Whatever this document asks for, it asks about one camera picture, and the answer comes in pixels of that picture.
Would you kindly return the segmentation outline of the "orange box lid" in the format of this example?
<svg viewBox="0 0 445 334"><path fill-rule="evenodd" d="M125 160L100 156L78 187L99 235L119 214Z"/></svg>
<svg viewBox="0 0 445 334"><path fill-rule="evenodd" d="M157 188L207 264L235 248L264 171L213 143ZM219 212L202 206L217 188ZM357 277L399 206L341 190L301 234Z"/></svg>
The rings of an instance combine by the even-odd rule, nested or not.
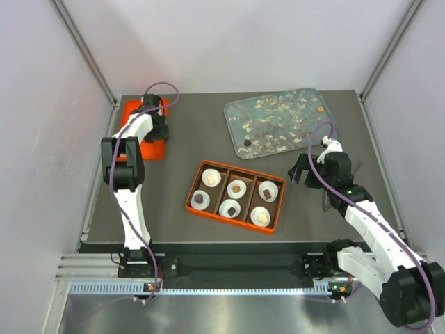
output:
<svg viewBox="0 0 445 334"><path fill-rule="evenodd" d="M161 101L163 102L162 105L164 105L164 106L169 102L169 100L167 100L167 99L161 99ZM124 110L122 112L122 118L121 118L121 122L120 122L119 132L121 132L121 129L123 129L125 127L125 125L127 125L129 118L133 117L133 116L130 116L131 112L134 109L138 109L141 105L142 105L142 102L140 100L129 100L124 103ZM164 108L162 111L159 111L158 114L165 115L168 118L169 112L170 112L169 108ZM134 136L136 134L135 128L136 128L136 126L133 125L131 127L131 129L127 130L124 133L124 136L122 138ZM149 143L149 142L145 141L145 139L142 140L142 142L140 142L140 150L141 150L143 160L144 161L145 160L162 160L164 158L165 142L166 142L165 139L156 139L156 140L154 140L153 143ZM127 160L127 158L125 157L124 154L120 154L120 156L117 158L118 162L124 162L126 160Z"/></svg>

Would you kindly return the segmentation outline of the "brown oblong chocolate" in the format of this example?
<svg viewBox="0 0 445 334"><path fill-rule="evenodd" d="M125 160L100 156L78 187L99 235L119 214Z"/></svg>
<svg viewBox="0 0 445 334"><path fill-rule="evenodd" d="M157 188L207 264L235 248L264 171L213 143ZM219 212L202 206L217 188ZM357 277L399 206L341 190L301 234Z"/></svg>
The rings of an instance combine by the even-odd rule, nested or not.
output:
<svg viewBox="0 0 445 334"><path fill-rule="evenodd" d="M263 195L266 199L271 199L272 195L268 189L263 190Z"/></svg>

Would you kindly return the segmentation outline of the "orange chocolate box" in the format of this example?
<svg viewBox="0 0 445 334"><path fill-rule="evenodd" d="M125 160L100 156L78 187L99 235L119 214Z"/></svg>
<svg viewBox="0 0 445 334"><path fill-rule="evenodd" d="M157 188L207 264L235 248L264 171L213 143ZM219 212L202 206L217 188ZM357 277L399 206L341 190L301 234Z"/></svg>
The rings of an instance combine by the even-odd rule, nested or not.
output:
<svg viewBox="0 0 445 334"><path fill-rule="evenodd" d="M216 169L221 174L222 179L217 187L209 188L202 182L202 172L208 168ZM218 209L224 200L230 198L227 194L227 186L234 180L244 181L247 185L247 191L241 199L236 200L241 206L241 213L238 215L238 217L225 218L219 215ZM271 181L277 185L279 194L274 202L265 202L260 198L258 187L263 181ZM276 230L278 218L280 216L284 196L284 186L285 181L280 177L214 161L204 160L198 168L197 175L195 176L193 185L186 200L186 208L189 213L194 215L235 225L238 228L244 228L263 234L273 234ZM210 204L203 211L196 210L191 207L192 195L197 190L205 191L210 197ZM266 228L255 226L250 220L250 212L258 206L265 207L270 213L270 224Z"/></svg>

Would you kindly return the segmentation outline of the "white heart chocolate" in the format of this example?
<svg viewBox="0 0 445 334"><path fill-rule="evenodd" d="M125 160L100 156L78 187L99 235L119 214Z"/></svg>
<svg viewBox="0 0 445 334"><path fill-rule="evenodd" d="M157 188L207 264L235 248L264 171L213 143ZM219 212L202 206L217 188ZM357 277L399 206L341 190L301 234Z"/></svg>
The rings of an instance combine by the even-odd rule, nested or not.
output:
<svg viewBox="0 0 445 334"><path fill-rule="evenodd" d="M268 223L268 217L266 214L260 214L258 215L258 222L262 223L262 224L267 224Z"/></svg>

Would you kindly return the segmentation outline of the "dark square chocolate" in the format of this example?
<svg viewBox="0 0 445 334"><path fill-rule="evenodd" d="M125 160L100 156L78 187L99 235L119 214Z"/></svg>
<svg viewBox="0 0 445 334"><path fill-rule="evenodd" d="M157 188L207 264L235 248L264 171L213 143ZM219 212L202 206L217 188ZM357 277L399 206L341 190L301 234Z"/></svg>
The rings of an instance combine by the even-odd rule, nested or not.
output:
<svg viewBox="0 0 445 334"><path fill-rule="evenodd" d="M233 207L230 207L230 208L227 210L227 213L228 213L230 216L233 216L233 215L236 213L236 209L233 208Z"/></svg>

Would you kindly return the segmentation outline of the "metal tongs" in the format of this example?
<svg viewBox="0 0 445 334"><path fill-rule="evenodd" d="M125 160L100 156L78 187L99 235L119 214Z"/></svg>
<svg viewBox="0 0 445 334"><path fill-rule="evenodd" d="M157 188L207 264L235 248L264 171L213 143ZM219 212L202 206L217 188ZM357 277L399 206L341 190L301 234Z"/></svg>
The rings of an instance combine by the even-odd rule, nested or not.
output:
<svg viewBox="0 0 445 334"><path fill-rule="evenodd" d="M332 208L328 195L329 193L327 191L323 192L322 207L324 212L328 212Z"/></svg>

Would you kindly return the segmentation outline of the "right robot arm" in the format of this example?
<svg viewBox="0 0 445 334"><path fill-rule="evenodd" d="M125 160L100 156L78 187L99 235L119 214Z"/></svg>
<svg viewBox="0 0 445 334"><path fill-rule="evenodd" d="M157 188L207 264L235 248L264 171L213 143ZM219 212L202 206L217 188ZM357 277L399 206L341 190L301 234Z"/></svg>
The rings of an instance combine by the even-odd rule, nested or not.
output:
<svg viewBox="0 0 445 334"><path fill-rule="evenodd" d="M395 327L421 331L444 315L444 268L415 253L380 213L369 192L354 181L345 152L326 150L316 156L301 154L288 171L298 183L326 191L331 206L353 227L374 254L369 257L351 240L327 245L324 265L332 275L357 278L374 297Z"/></svg>

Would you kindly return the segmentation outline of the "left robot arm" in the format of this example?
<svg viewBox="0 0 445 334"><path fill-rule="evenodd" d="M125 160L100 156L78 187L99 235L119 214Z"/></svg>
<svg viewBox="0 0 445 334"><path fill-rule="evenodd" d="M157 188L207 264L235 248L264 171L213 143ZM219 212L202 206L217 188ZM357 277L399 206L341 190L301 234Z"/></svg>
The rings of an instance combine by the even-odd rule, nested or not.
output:
<svg viewBox="0 0 445 334"><path fill-rule="evenodd" d="M146 138L170 138L168 121L159 106L133 111L116 134L101 140L102 177L124 227L122 264L133 266L143 276L158 278L158 260L150 248L142 204L145 167L140 145Z"/></svg>

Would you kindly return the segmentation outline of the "white paper cup back-right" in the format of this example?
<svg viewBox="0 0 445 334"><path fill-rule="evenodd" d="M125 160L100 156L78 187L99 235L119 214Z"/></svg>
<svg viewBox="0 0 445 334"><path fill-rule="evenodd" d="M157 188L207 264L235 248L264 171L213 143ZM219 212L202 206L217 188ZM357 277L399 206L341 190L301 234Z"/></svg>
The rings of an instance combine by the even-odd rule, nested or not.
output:
<svg viewBox="0 0 445 334"><path fill-rule="evenodd" d="M266 199L263 195L263 190L268 189L272 195L271 199ZM265 202L274 202L279 194L279 189L274 182L271 181L263 181L259 184L258 193L262 200Z"/></svg>

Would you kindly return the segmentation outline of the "floral blue tray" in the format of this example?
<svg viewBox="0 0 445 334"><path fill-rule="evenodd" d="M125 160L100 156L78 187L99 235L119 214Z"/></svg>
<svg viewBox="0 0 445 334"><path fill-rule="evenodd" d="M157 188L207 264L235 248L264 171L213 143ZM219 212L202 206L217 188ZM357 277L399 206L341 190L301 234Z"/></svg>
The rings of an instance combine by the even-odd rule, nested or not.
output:
<svg viewBox="0 0 445 334"><path fill-rule="evenodd" d="M322 106L324 112L318 112ZM340 137L337 122L315 88L270 93L229 102L223 109L235 153L238 157L256 159L293 150L305 149L311 134L323 122L331 122L333 130L324 126L314 142L332 134ZM250 140L251 146L244 141Z"/></svg>

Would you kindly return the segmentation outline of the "white paper cup front-right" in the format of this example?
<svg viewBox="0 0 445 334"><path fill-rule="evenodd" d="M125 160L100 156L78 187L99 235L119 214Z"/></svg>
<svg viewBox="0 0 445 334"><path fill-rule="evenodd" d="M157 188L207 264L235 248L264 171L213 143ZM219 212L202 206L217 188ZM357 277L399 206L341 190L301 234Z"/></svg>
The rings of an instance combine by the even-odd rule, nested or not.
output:
<svg viewBox="0 0 445 334"><path fill-rule="evenodd" d="M266 214L268 217L268 223L267 224L262 224L260 222L258 222L258 215L260 214ZM255 226L261 227L261 228L266 228L269 226L270 224L270 213L269 211L265 208L265 207L255 207L251 212L250 212L250 220L252 221L252 223Z"/></svg>

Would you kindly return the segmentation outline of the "white paper cup back-middle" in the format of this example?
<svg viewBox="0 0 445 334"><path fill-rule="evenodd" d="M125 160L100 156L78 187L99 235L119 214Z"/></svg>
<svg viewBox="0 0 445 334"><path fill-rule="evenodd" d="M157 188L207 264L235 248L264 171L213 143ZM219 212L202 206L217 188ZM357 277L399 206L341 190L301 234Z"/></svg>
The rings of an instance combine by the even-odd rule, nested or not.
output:
<svg viewBox="0 0 445 334"><path fill-rule="evenodd" d="M232 191L232 188L234 186L240 186L241 191L238 193L234 193ZM227 186L227 194L231 199L234 199L234 200L241 199L245 195L246 191L247 191L247 185L242 180L234 180L234 181L230 182Z"/></svg>

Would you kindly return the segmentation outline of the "white paper cup back-left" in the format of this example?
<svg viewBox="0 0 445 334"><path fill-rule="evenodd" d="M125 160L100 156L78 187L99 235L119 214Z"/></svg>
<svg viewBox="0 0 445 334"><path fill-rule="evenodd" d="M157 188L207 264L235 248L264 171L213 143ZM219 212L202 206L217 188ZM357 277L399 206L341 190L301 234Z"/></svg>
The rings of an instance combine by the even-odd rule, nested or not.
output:
<svg viewBox="0 0 445 334"><path fill-rule="evenodd" d="M207 180L208 176L212 176L214 178L215 182L213 184L210 184L208 182ZM222 179L221 174L216 169L208 168L202 172L202 182L204 183L205 186L209 188L217 187L220 184L221 179Z"/></svg>

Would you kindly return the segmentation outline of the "white paper cup front-left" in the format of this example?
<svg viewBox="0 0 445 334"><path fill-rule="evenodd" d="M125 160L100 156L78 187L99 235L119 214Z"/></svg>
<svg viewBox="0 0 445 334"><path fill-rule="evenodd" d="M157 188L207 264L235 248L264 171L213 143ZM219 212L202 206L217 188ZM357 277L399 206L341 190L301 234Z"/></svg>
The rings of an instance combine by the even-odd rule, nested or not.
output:
<svg viewBox="0 0 445 334"><path fill-rule="evenodd" d="M194 199L194 197L198 194L202 195L204 198L204 202L201 204L196 203L195 199ZM197 190L193 193L192 198L191 198L191 207L193 209L203 211L209 206L209 204L210 204L210 197L209 197L208 193L206 193L203 190Z"/></svg>

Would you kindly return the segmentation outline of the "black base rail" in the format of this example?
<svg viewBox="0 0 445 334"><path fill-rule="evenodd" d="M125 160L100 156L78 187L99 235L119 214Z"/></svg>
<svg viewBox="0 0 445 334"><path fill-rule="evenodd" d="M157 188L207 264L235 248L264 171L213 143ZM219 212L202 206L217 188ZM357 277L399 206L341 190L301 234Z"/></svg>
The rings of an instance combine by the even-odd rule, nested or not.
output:
<svg viewBox="0 0 445 334"><path fill-rule="evenodd" d="M329 269L325 242L155 243L156 264L132 264L118 255L118 278L159 277L166 289L311 288L319 280L345 280Z"/></svg>

